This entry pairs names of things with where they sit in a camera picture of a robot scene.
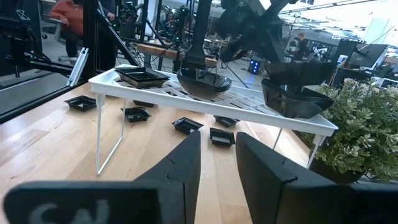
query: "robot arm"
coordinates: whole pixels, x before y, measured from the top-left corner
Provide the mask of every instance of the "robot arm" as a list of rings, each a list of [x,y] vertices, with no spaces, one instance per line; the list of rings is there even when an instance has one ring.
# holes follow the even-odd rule
[[[220,54],[223,62],[241,58],[248,50],[255,50],[271,62],[283,62],[281,46],[283,21],[278,13],[298,0],[271,0],[268,9],[265,0],[224,0],[225,12],[219,19],[217,33],[226,38],[236,37]]]

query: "desk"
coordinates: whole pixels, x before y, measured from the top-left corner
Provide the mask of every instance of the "desk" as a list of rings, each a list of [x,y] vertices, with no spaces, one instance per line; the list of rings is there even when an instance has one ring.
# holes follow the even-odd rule
[[[159,40],[150,40],[148,41],[151,44],[159,44]],[[145,54],[145,60],[144,60],[144,66],[149,67],[150,66],[150,56],[153,55],[155,57],[160,57],[159,59],[159,64],[157,69],[161,70],[162,69],[162,61],[161,58],[169,58],[169,59],[176,59],[177,58],[177,51],[172,50],[172,49],[164,49],[162,47],[154,47],[151,45],[146,45],[146,44],[138,44],[137,45],[137,50],[140,51],[141,53]],[[180,52],[180,60],[183,59],[184,52]],[[207,67],[215,67],[217,66],[217,60],[214,58],[206,58],[206,66]]]
[[[148,108],[145,123],[128,123],[125,138],[108,163],[95,174],[97,110],[81,113],[63,101],[75,96],[95,97],[90,85],[80,86],[0,126],[0,176],[2,197],[13,186],[31,180],[134,180],[150,169],[186,136],[174,130],[172,121],[183,116],[202,124],[201,177],[196,223],[251,223],[236,166],[235,147],[220,149],[208,139],[209,127],[224,129],[211,115],[165,106]],[[106,97],[102,145],[110,149],[120,135],[123,100]],[[134,103],[128,101],[127,107]],[[244,131],[271,146],[278,128],[241,121],[229,130]],[[283,131],[276,151],[305,166],[309,150],[291,131]],[[104,151],[101,159],[108,155]],[[0,213],[0,223],[6,223]]]

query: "potted plant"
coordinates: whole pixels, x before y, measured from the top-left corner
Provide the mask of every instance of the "potted plant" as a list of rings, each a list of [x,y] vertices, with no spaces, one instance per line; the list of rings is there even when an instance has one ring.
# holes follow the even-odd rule
[[[328,85],[317,90],[335,101],[322,115],[339,130],[326,138],[311,170],[339,183],[363,174],[398,179],[398,89],[370,83],[346,80],[340,90]]]

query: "person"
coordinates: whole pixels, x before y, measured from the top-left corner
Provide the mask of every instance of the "person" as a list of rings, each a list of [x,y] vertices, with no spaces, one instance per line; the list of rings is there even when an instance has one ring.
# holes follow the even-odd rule
[[[83,38],[83,0],[57,2],[50,17],[62,21],[61,37],[65,39],[68,57],[77,57],[78,41]]]
[[[171,12],[167,13],[166,19],[162,21],[162,25],[164,27],[164,31],[168,34],[174,33],[174,16]]]
[[[297,34],[294,39],[297,40],[298,43],[297,48],[293,51],[293,60],[301,61],[307,49],[307,40],[305,40],[305,35],[302,32]]]
[[[164,13],[163,9],[160,11],[159,19],[160,19],[160,21],[164,21],[166,19],[166,14]]]

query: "computer monitor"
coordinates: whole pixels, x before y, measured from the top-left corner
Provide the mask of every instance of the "computer monitor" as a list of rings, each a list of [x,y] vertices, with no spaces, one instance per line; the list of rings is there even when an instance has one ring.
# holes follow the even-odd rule
[[[364,55],[354,52],[348,64],[354,67],[373,68],[373,65],[385,51],[386,47],[386,44],[371,44],[368,46],[366,44],[358,44],[356,48],[358,50],[362,49],[360,52],[364,53]]]

